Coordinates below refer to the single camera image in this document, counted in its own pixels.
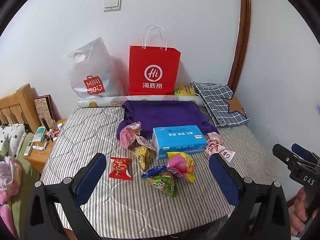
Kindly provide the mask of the red snack packet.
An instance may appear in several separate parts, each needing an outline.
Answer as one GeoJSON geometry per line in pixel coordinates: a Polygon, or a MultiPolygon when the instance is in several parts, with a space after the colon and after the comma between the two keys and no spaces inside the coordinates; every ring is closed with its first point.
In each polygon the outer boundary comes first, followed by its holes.
{"type": "Polygon", "coordinates": [[[132,180],[129,174],[129,165],[131,163],[130,158],[117,158],[111,157],[111,172],[109,178],[120,179],[120,180],[132,180]]]}

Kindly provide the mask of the strawberry white snack packet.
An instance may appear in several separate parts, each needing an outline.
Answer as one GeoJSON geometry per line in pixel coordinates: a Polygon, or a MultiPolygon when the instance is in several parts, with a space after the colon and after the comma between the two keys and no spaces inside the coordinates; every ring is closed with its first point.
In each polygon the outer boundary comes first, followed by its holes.
{"type": "Polygon", "coordinates": [[[219,154],[228,163],[232,161],[235,155],[234,151],[227,150],[225,146],[221,145],[217,140],[214,140],[214,139],[209,139],[207,141],[207,145],[204,151],[208,154],[209,158],[213,154],[219,154]]]}

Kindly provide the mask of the small pink candy packet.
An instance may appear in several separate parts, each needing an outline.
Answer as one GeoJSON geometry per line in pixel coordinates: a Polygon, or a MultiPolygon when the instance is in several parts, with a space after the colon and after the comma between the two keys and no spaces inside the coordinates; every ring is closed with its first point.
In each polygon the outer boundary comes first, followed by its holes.
{"type": "Polygon", "coordinates": [[[223,144],[223,138],[219,133],[210,132],[210,133],[207,133],[206,136],[208,137],[208,139],[216,140],[219,144],[223,144]]]}

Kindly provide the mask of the yellow pyramid snack packet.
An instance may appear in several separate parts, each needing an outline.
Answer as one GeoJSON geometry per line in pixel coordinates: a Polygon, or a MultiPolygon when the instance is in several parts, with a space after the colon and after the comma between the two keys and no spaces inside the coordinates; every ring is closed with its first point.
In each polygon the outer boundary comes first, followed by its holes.
{"type": "Polygon", "coordinates": [[[138,159],[141,170],[146,171],[151,162],[152,152],[145,146],[139,146],[134,148],[131,153],[138,159]]]}

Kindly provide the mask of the pink silver-striped snack packet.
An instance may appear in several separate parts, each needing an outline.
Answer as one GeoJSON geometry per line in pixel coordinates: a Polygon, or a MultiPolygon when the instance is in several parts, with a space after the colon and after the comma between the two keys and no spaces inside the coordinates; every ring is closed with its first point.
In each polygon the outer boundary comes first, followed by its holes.
{"type": "Polygon", "coordinates": [[[140,135],[141,131],[142,126],[140,121],[133,122],[132,124],[125,126],[120,132],[120,146],[128,149],[136,141],[140,146],[144,146],[152,151],[155,151],[156,149],[153,147],[151,142],[140,135]]]}

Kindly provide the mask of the pink yellow chip bag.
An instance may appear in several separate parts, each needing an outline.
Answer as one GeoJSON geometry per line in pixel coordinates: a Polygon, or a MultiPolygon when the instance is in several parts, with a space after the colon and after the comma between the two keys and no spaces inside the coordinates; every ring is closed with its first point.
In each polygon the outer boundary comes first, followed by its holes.
{"type": "Polygon", "coordinates": [[[190,183],[195,182],[195,163],[193,158],[184,152],[168,152],[167,170],[176,177],[183,177],[190,183]]]}

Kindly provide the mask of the dark blue snack packet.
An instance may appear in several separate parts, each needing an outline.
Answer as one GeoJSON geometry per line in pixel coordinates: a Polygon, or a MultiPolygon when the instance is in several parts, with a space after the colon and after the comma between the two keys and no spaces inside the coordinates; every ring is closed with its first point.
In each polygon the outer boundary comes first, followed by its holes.
{"type": "Polygon", "coordinates": [[[167,167],[165,165],[163,166],[155,166],[151,169],[149,169],[148,171],[146,171],[145,173],[142,174],[142,179],[146,179],[146,178],[150,178],[152,176],[156,176],[159,173],[165,171],[167,169],[167,167]]]}

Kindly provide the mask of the green snack bag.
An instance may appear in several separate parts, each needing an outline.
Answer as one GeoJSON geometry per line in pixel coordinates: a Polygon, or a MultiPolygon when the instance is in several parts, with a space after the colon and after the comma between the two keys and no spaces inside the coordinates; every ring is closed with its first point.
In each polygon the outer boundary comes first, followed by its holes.
{"type": "Polygon", "coordinates": [[[174,175],[171,172],[163,171],[156,176],[143,179],[154,188],[161,190],[171,197],[177,196],[177,189],[175,184],[174,175]]]}

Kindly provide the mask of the wooden nightstand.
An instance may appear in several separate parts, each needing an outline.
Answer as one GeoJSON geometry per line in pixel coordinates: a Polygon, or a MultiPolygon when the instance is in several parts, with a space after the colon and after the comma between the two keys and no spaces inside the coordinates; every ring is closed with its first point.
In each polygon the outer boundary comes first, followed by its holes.
{"type": "Polygon", "coordinates": [[[40,135],[45,136],[46,133],[46,128],[44,126],[39,126],[35,132],[37,141],[25,138],[27,144],[30,141],[33,141],[34,144],[30,156],[28,158],[23,156],[23,158],[27,160],[31,164],[31,166],[35,168],[37,172],[39,172],[39,174],[43,172],[44,166],[49,158],[49,155],[57,139],[57,137],[54,137],[53,140],[51,140],[50,138],[44,138],[43,141],[41,141],[40,135]]]}

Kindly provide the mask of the grey checked folded cloth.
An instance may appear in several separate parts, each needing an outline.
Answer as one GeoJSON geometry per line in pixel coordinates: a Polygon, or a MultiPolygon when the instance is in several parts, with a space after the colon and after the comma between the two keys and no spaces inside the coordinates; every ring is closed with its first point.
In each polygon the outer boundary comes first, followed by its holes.
{"type": "Polygon", "coordinates": [[[192,82],[216,127],[234,127],[248,124],[242,104],[227,85],[219,83],[192,82]]]}

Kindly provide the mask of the rolled patterned mat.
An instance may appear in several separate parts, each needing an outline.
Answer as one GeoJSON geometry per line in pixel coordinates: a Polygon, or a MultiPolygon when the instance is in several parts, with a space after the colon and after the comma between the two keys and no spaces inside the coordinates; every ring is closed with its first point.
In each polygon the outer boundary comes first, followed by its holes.
{"type": "Polygon", "coordinates": [[[80,108],[87,107],[120,107],[125,101],[191,101],[199,107],[204,107],[199,96],[181,96],[181,95],[127,95],[127,96],[109,96],[88,100],[80,100],[77,105],[80,108]]]}

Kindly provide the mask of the blue tissue pack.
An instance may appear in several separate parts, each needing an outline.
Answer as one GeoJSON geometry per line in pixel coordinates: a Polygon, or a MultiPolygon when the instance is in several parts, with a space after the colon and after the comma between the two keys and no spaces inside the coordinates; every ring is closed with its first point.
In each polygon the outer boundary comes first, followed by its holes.
{"type": "Polygon", "coordinates": [[[201,153],[207,139],[196,125],[156,127],[151,139],[157,159],[167,159],[168,152],[201,153]]]}

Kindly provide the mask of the yellow snack bag behind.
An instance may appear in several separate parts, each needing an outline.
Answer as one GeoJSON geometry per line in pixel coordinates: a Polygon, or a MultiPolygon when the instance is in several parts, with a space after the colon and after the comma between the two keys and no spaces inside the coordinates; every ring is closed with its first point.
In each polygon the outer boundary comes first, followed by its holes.
{"type": "Polygon", "coordinates": [[[195,96],[195,92],[192,87],[178,86],[175,88],[174,95],[177,96],[195,96]]]}

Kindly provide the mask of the white Miniso plastic bag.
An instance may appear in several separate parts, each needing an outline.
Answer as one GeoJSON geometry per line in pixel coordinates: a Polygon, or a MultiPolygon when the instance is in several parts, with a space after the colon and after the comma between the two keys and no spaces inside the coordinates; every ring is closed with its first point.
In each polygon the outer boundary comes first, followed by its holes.
{"type": "Polygon", "coordinates": [[[72,90],[80,100],[122,96],[126,85],[101,37],[65,57],[72,90]]]}

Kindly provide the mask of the white wall switch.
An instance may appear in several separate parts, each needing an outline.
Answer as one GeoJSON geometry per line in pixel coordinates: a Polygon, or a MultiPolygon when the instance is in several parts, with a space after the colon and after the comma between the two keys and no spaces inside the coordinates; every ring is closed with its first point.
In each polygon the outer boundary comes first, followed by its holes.
{"type": "Polygon", "coordinates": [[[104,0],[103,11],[120,11],[121,10],[121,0],[104,0]]]}

